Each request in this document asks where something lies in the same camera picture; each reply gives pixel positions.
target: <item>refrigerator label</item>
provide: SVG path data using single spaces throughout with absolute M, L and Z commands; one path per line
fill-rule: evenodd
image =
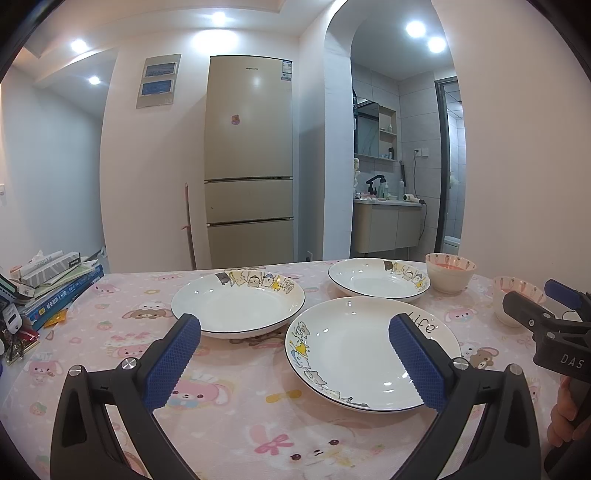
M 293 73 L 291 71 L 291 60 L 283 60 L 281 62 L 281 73 L 289 73 L 290 76 Z

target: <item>plate rim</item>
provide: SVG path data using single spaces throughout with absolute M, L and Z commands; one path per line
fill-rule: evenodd
M 236 269 L 231 269 L 231 270 L 227 270 L 227 271 L 243 271 L 243 270 L 244 271 L 249 271 L 249 272 L 265 272 L 265 270 L 252 270 L 250 268 L 243 268 L 243 269 L 236 268 Z M 174 310 L 173 310 L 173 301 L 174 301 L 174 298 L 176 297 L 176 295 L 178 294 L 178 292 L 180 292 L 183 288 L 188 287 L 191 283 L 197 282 L 197 281 L 202 280 L 204 278 L 212 277 L 214 275 L 216 275 L 216 273 L 210 273 L 209 275 L 204 275 L 203 277 L 196 278 L 195 280 L 190 281 L 189 283 L 186 283 L 180 289 L 178 289 L 177 292 L 173 295 L 173 299 L 170 301 L 170 309 L 173 311 L 173 315 L 176 316 L 176 314 L 174 313 Z M 289 278 L 289 277 L 287 277 L 285 275 L 282 275 L 280 273 L 276 273 L 275 275 L 279 275 L 280 277 L 283 277 L 283 278 Z M 235 335 L 235 334 L 238 334 L 238 333 L 251 333 L 251 332 L 256 332 L 257 330 L 262 330 L 263 328 L 273 327 L 275 325 L 280 324 L 281 322 L 284 322 L 286 320 L 289 320 L 290 318 L 294 317 L 295 315 L 298 315 L 300 313 L 300 311 L 302 310 L 302 308 L 304 307 L 304 303 L 306 303 L 306 292 L 301 287 L 301 285 L 298 282 L 296 282 L 293 278 L 290 278 L 290 280 L 295 284 L 296 288 L 299 288 L 301 290 L 301 293 L 303 295 L 303 300 L 301 302 L 300 307 L 294 313 L 292 313 L 291 315 L 289 315 L 289 316 L 287 316 L 287 317 L 279 320 L 278 322 L 270 323 L 268 325 L 262 325 L 260 327 L 249 329 L 249 330 L 235 330 L 233 332 L 220 332 L 218 330 L 206 330 L 204 328 L 201 328 L 201 331 L 202 332 L 207 332 L 207 333 L 216 333 L 218 335 Z
M 303 315 L 303 314 L 304 314 L 305 312 L 307 312 L 308 310 L 310 310 L 310 309 L 312 309 L 312 308 L 316 307 L 317 305 L 322 305 L 323 303 L 329 303 L 329 302 L 331 302 L 331 301 L 343 301 L 343 299 L 355 299 L 355 300 L 357 300 L 357 299 L 361 299 L 361 298 L 367 298 L 367 299 L 383 299 L 383 300 L 393 300 L 393 301 L 399 301 L 399 300 L 397 300 L 397 299 L 385 299 L 385 298 L 383 298 L 383 297 L 372 297 L 372 296 L 362 296 L 362 297 L 359 297 L 359 296 L 357 296 L 357 297 L 339 297 L 339 298 L 337 298 L 337 299 L 330 299 L 330 300 L 326 300 L 326 301 L 323 301 L 323 302 L 317 303 L 316 305 L 312 305 L 310 308 L 306 309 L 305 311 L 303 311 L 302 313 L 300 313 L 300 314 L 299 314 L 299 315 L 298 315 L 296 318 L 294 318 L 294 320 L 293 320 L 293 321 L 290 323 L 290 325 L 287 327 L 287 331 L 286 331 L 286 333 L 285 333 L 285 339 L 284 339 L 284 341 L 283 341 L 283 347 L 284 347 L 284 348 L 283 348 L 283 350 L 284 350 L 284 352 L 285 352 L 285 356 L 287 357 L 287 363 L 290 365 L 291 369 L 292 369 L 292 370 L 295 372 L 295 374 L 296 374 L 296 375 L 299 377 L 299 379 L 300 379 L 300 380 L 302 380 L 302 382 L 304 382 L 304 383 L 306 384 L 306 386 L 308 386 L 309 388 L 311 388 L 312 390 L 314 390 L 316 393 L 320 394 L 320 395 L 321 395 L 321 396 L 323 396 L 324 398 L 327 398 L 328 400 L 330 400 L 330 401 L 332 401 L 332 402 L 334 402 L 334 403 L 336 403 L 337 405 L 340 405 L 340 406 L 342 406 L 342 407 L 351 408 L 352 410 L 366 411 L 366 412 L 370 412 L 370 413 L 384 413 L 384 414 L 388 414 L 388 413 L 397 413 L 397 412 L 400 412 L 400 411 L 413 410 L 413 409 L 415 409 L 415 408 L 422 407 L 423 405 L 425 405 L 425 402 L 423 402 L 423 401 L 422 401 L 422 400 L 423 400 L 422 398 L 421 398 L 421 403 L 420 403 L 420 404 L 418 404 L 418 405 L 414 405 L 414 406 L 412 406 L 412 407 L 397 408 L 396 410 L 376 410 L 376 409 L 374 409 L 374 408 L 370 408 L 370 407 L 363 407 L 363 406 L 361 406 L 361 405 L 359 405 L 359 404 L 354 404 L 354 403 L 347 403 L 347 402 L 344 402 L 344 401 L 341 401 L 341 400 L 337 400 L 337 399 L 335 399 L 335 398 L 333 398 L 333 397 L 329 397 L 328 395 L 326 395 L 326 394 L 322 393 L 321 389 L 319 389 L 319 388 L 316 388 L 316 387 L 312 386 L 310 383 L 308 383 L 308 382 L 306 381 L 306 379 L 304 378 L 304 377 L 305 377 L 305 375 L 303 375 L 303 374 L 302 374 L 302 375 L 300 375 L 300 373 L 297 371 L 297 369 L 295 368 L 295 366 L 294 366 L 294 365 L 293 365 L 293 363 L 291 362 L 290 355 L 289 355 L 289 352 L 288 352 L 288 350 L 287 350 L 287 345 L 288 345 L 288 340 L 287 340 L 287 337 L 288 337 L 288 334 L 289 334 L 289 332 L 290 332 L 291 326 L 292 326 L 293 324 L 295 324 L 295 322 L 298 320 L 298 318 L 299 318 L 301 315 Z M 426 310 L 424 310 L 424 309 L 422 309 L 422 308 L 420 308 L 420 307 L 417 307 L 417 306 L 415 306 L 415 305 L 412 305 L 412 304 L 410 304 L 410 303 L 408 303 L 407 305 L 409 305 L 410 307 L 412 307 L 412 308 L 414 308 L 414 309 L 419 309 L 419 310 L 422 310 L 423 312 L 426 312 L 426 313 L 428 313 L 429 315 L 431 315 L 432 317 L 434 317 L 435 319 L 437 319 L 439 322 L 441 322 L 441 324 L 442 324 L 442 325 L 444 325 L 445 327 L 447 327 L 447 329 L 448 329 L 448 330 L 451 332 L 451 334 L 452 334 L 452 336 L 453 336 L 454 340 L 456 341 L 456 344 L 457 344 L 457 349 L 458 349 L 458 351 L 460 352 L 460 356 L 461 356 L 462 349 L 461 349 L 461 347 L 460 347 L 460 341 L 457 339 L 456 335 L 455 335 L 455 334 L 452 332 L 451 328 L 449 328 L 447 325 L 445 325 L 445 322 L 443 322 L 443 321 L 439 320 L 439 318 L 438 318 L 438 317 L 436 317 L 434 314 L 432 314 L 432 313 L 430 313 L 430 312 L 427 312 Z
M 405 264 L 405 265 L 408 265 L 409 267 L 415 268 L 416 270 L 419 270 L 419 269 L 418 269 L 417 267 L 413 266 L 413 265 L 410 265 L 410 264 L 406 263 L 404 260 L 388 260 L 388 259 L 386 259 L 386 258 L 377 258 L 377 257 L 369 257 L 368 259 L 364 259 L 364 258 L 345 258 L 345 259 L 343 259 L 343 260 L 339 260 L 339 261 L 338 261 L 337 263 L 335 263 L 335 264 L 332 264 L 332 265 L 329 267 L 329 269 L 328 269 L 328 272 L 327 272 L 327 273 L 328 273 L 328 276 L 329 276 L 329 278 L 330 278 L 330 279 L 331 279 L 333 282 L 335 282 L 335 283 L 336 283 L 336 284 L 337 284 L 339 287 L 341 287 L 341 288 L 344 288 L 345 290 L 347 290 L 347 291 L 350 291 L 350 292 L 352 292 L 352 293 L 355 293 L 355 294 L 357 294 L 357 295 L 361 295 L 361 296 L 363 296 L 363 297 L 372 297 L 372 298 L 374 298 L 374 299 L 387 299 L 387 300 L 400 300 L 400 301 L 402 301 L 402 300 L 412 300 L 412 299 L 414 299 L 414 298 L 417 298 L 417 297 L 419 297 L 419 296 L 423 295 L 424 293 L 428 292 L 428 290 L 431 288 L 431 278 L 429 277 L 429 275 L 427 275 L 427 273 L 425 273 L 425 272 L 423 272 L 423 271 L 421 270 L 421 272 L 423 272 L 423 273 L 425 274 L 425 278 L 428 278 L 428 280 L 429 280 L 429 285 L 428 285 L 428 287 L 427 287 L 427 288 L 425 288 L 425 290 L 423 290 L 422 292 L 420 292 L 420 293 L 418 293 L 418 294 L 416 294 L 416 295 L 412 295 L 412 296 L 410 296 L 410 297 L 380 297 L 380 296 L 377 296 L 377 295 L 369 295 L 369 294 L 366 294 L 366 293 L 361 293 L 360 291 L 351 290 L 349 287 L 345 287 L 345 286 L 344 286 L 342 283 L 339 283 L 339 282 L 337 282 L 337 281 L 336 281 L 336 280 L 333 278 L 333 276 L 330 274 L 330 270 L 331 270 L 331 269 L 332 269 L 332 268 L 333 268 L 335 265 L 338 265 L 338 264 L 340 264 L 341 262 L 346 262 L 346 261 L 349 261 L 349 260 L 381 260 L 381 261 L 386 261 L 386 262 L 393 262 L 393 261 L 394 261 L 394 262 L 400 262 L 400 263 L 403 263 L 403 264 Z

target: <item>door frame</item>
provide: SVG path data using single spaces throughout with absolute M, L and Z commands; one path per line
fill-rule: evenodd
M 447 121 L 447 102 L 445 100 L 445 85 L 457 82 L 457 77 L 435 80 L 437 94 L 437 109 L 439 110 L 439 129 L 441 132 L 441 193 L 439 194 L 439 219 L 437 220 L 437 234 L 435 237 L 435 251 L 440 252 L 445 237 L 445 220 L 447 215 L 447 197 L 449 196 L 449 122 Z

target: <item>faucet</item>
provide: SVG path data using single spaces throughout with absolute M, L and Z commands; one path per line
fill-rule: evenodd
M 376 189 L 374 189 L 374 180 L 376 180 L 376 179 L 380 179 L 380 183 L 386 181 L 386 177 L 384 177 L 383 175 L 376 175 L 375 177 L 366 181 L 365 183 L 367 183 L 369 185 L 368 186 L 368 193 L 370 195 L 377 195 L 378 194 L 378 191 Z

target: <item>white plate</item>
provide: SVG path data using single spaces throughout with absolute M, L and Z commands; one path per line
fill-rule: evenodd
M 329 277 L 349 295 L 414 301 L 431 286 L 425 272 L 398 260 L 350 258 L 331 265 Z
M 450 358 L 460 345 L 430 313 L 401 301 L 345 297 L 300 314 L 285 336 L 285 352 L 300 378 L 330 400 L 355 410 L 389 413 L 423 404 L 388 336 L 392 317 L 407 313 Z
M 304 290 L 292 279 L 260 270 L 207 275 L 173 298 L 175 317 L 195 315 L 205 336 L 250 338 L 287 323 L 304 304 Z

